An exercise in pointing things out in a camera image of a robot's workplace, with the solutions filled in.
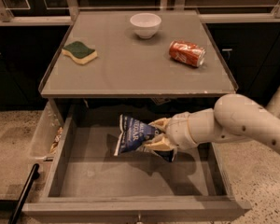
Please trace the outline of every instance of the open drawer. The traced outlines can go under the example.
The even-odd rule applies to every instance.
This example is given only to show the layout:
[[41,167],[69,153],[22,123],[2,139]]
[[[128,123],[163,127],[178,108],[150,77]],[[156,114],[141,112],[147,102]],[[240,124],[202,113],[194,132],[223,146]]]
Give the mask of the open drawer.
[[171,163],[142,152],[114,157],[121,113],[163,117],[129,105],[72,105],[42,197],[23,207],[26,215],[45,222],[215,221],[251,208],[234,200],[216,145],[179,152]]

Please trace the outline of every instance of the speckled floor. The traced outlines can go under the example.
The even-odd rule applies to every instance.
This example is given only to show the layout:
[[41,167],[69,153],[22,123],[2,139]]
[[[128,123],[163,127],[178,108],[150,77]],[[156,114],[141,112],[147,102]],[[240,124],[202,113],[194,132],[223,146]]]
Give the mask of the speckled floor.
[[[0,199],[15,200],[21,193],[35,162],[28,157],[40,116],[41,111],[0,112]],[[280,223],[280,156],[253,141],[218,146],[235,199],[250,201],[252,205],[252,210],[232,224]],[[40,178],[33,189],[42,186]],[[7,223],[7,218],[0,216],[1,223]],[[18,223],[39,222],[21,217]]]

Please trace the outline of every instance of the bowl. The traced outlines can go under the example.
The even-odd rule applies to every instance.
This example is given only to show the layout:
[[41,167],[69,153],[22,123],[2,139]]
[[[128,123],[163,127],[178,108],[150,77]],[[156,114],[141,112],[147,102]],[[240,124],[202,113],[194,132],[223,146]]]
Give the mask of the bowl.
[[140,38],[150,39],[158,32],[161,18],[153,13],[138,13],[130,18],[130,23]]

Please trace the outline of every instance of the soda can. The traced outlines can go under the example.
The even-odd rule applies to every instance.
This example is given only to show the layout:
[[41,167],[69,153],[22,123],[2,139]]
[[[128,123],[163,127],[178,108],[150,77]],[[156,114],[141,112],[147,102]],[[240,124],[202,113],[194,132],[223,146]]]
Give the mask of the soda can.
[[204,54],[204,48],[188,41],[173,41],[169,48],[169,55],[173,59],[194,67],[203,64]]

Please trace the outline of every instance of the sponge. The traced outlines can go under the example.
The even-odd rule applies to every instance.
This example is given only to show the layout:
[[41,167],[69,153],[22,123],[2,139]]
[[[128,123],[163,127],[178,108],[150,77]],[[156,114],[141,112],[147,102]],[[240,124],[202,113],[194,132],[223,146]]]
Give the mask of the sponge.
[[75,63],[85,64],[97,57],[95,49],[90,49],[80,41],[66,45],[62,49],[65,56],[69,56]]

